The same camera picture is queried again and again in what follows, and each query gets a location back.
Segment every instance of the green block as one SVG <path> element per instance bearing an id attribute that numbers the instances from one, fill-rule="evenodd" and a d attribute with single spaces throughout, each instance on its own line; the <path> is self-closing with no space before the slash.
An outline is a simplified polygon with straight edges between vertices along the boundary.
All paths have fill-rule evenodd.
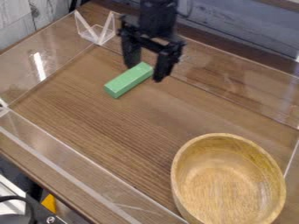
<path id="1" fill-rule="evenodd" d="M 153 75 L 154 68 L 142 62 L 111 80 L 105 89 L 114 98 L 118 98 Z"/>

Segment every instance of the wooden table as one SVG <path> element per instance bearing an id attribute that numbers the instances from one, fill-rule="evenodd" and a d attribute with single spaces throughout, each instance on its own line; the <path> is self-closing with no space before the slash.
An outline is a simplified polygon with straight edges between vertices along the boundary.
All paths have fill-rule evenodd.
<path id="1" fill-rule="evenodd" d="M 90 22 L 102 23 L 109 14 L 109 10 L 95 3 L 89 3 L 81 12 Z M 67 26 L 71 23 L 69 18 L 58 23 L 66 29 L 74 29 L 74 24 Z M 62 54 L 78 47 L 79 42 L 62 41 L 66 47 Z M 191 138 L 213 132 L 241 135 L 269 151 L 285 171 L 299 134 L 296 112 L 298 88 L 294 88 L 292 96 L 284 94 L 290 83 L 298 84 L 297 77 L 292 76 L 297 71 L 296 63 L 288 61 L 274 69 L 191 40 L 186 53 L 190 58 L 177 67 L 173 77 L 159 84 L 147 80 L 121 100 L 115 100 L 103 90 L 105 84 L 126 71 L 119 39 L 114 38 L 106 47 L 91 46 L 11 106 L 93 163 L 107 168 L 177 214 L 170 170 L 174 155 Z M 145 60 L 155 62 L 150 52 L 145 52 Z M 282 105 L 294 107 L 293 113 L 289 110 L 286 113 Z M 5 135 L 0 139 L 3 155 L 57 197 L 90 221 L 110 223 L 111 211 L 70 182 L 63 173 L 51 169 Z M 50 157 L 58 160 L 66 157 L 55 145 L 46 148 Z M 65 166 L 83 183 L 93 183 L 98 189 L 99 177 L 87 164 L 81 160 L 66 160 Z M 276 223 L 294 224 L 299 221 L 298 171 L 297 153 L 286 176 L 285 211 Z"/>

